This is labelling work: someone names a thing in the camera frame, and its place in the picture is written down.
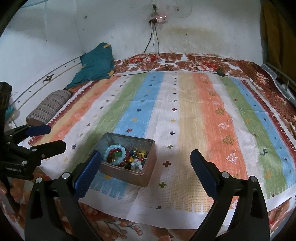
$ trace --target striped pillow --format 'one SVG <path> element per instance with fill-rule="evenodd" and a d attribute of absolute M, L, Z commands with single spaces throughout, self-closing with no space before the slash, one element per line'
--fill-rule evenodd
<path fill-rule="evenodd" d="M 71 92 L 58 90 L 47 96 L 26 118 L 30 126 L 46 125 L 70 99 Z"/>

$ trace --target blue gripper pad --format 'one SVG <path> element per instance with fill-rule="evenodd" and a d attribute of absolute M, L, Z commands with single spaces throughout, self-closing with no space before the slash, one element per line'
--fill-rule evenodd
<path fill-rule="evenodd" d="M 74 169 L 72 172 L 72 184 L 74 188 L 74 198 L 76 201 L 85 196 L 101 164 L 101 153 L 95 150 L 86 162 L 78 164 Z"/>
<path fill-rule="evenodd" d="M 197 149 L 191 152 L 190 163 L 207 195 L 216 200 L 219 196 L 219 169 L 214 163 L 207 162 Z"/>
<path fill-rule="evenodd" d="M 26 135 L 30 137 L 40 136 L 40 135 L 46 135 L 51 132 L 51 127 L 49 125 L 43 125 L 43 126 L 31 126 L 26 130 Z"/>

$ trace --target beaded bracelet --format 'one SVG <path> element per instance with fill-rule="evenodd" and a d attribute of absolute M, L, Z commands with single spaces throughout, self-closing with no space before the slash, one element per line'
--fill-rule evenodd
<path fill-rule="evenodd" d="M 141 172 L 148 155 L 135 150 L 126 151 L 122 145 L 107 147 L 103 160 L 131 171 Z"/>
<path fill-rule="evenodd" d="M 103 160 L 111 163 L 115 166 L 125 166 L 123 161 L 126 157 L 126 150 L 122 145 L 111 145 L 107 147 Z"/>

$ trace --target metal screw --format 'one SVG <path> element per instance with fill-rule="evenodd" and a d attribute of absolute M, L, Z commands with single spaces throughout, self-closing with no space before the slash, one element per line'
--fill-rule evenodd
<path fill-rule="evenodd" d="M 252 182 L 254 182 L 254 183 L 255 183 L 255 182 L 257 182 L 257 178 L 256 178 L 256 177 L 254 177 L 254 176 L 251 176 L 251 178 L 250 178 L 250 179 L 251 179 L 251 181 L 252 181 Z"/>
<path fill-rule="evenodd" d="M 40 183 L 42 181 L 42 178 L 38 177 L 36 178 L 36 183 Z"/>
<path fill-rule="evenodd" d="M 228 172 L 222 172 L 222 177 L 229 178 L 230 174 Z"/>
<path fill-rule="evenodd" d="M 65 173 L 62 175 L 62 178 L 67 179 L 69 176 L 70 176 L 70 173 L 65 172 Z"/>

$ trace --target black cable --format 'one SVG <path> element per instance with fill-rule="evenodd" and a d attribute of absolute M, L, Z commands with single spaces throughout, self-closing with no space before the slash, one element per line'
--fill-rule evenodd
<path fill-rule="evenodd" d="M 127 65 L 127 64 L 125 64 L 125 62 L 123 61 L 123 60 L 120 60 L 120 59 L 114 59 L 114 61 L 121 61 L 125 66 L 127 66 L 127 67 L 131 67 L 132 65 Z"/>
<path fill-rule="evenodd" d="M 154 26 L 153 26 L 153 45 L 152 45 L 152 46 L 154 46 L 154 41 L 155 41 L 154 29 L 155 29 L 155 24 L 154 24 Z"/>
<path fill-rule="evenodd" d="M 151 36 L 150 36 L 150 39 L 149 39 L 149 42 L 148 42 L 148 44 L 147 44 L 147 46 L 146 46 L 146 48 L 145 48 L 145 50 L 144 50 L 144 53 L 146 52 L 146 50 L 147 50 L 147 48 L 148 48 L 148 46 L 149 46 L 149 44 L 150 44 L 150 42 L 151 42 L 151 39 L 152 39 L 152 29 L 151 29 Z"/>
<path fill-rule="evenodd" d="M 156 33 L 156 38 L 157 38 L 157 43 L 158 43 L 158 52 L 157 52 L 157 58 L 156 58 L 156 61 L 155 61 L 155 64 L 154 66 L 151 68 L 151 70 L 153 70 L 157 64 L 157 61 L 158 61 L 158 56 L 159 56 L 159 40 L 158 40 L 158 36 L 157 36 L 157 31 L 156 31 L 156 28 L 155 28 L 155 33 Z M 135 74 L 145 74 L 145 73 L 148 73 L 150 72 L 151 70 L 149 71 L 146 71 L 146 72 L 140 72 L 140 73 L 135 73 Z M 124 74 L 124 75 L 114 75 L 115 77 L 121 77 L 121 76 L 128 76 L 128 75 L 135 75 L 135 74 Z"/>

